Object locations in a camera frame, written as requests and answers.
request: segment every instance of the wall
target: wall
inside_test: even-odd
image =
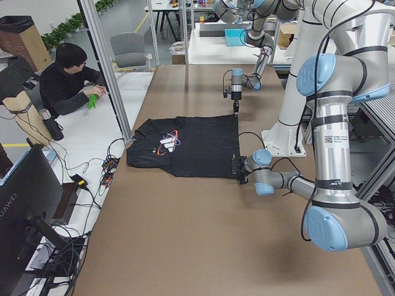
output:
[[[39,33],[51,31],[66,18],[79,12],[77,0],[2,0],[0,17],[5,15],[31,15]]]

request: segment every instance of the chair backrest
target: chair backrest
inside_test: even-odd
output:
[[[140,33],[121,33],[111,37],[110,43],[115,56],[131,52],[144,53],[144,36]]]

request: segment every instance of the blue box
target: blue box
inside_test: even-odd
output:
[[[244,37],[246,32],[244,29],[225,29],[225,40],[227,46],[244,46]]]

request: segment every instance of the computer monitor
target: computer monitor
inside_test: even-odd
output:
[[[39,146],[33,146],[0,186],[0,295],[11,295],[42,234],[27,221],[46,223],[62,197],[62,185]]]

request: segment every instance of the office chair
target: office chair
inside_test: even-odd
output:
[[[144,37],[140,33],[126,32],[110,38],[118,68],[145,66],[151,67],[151,54],[145,54]]]

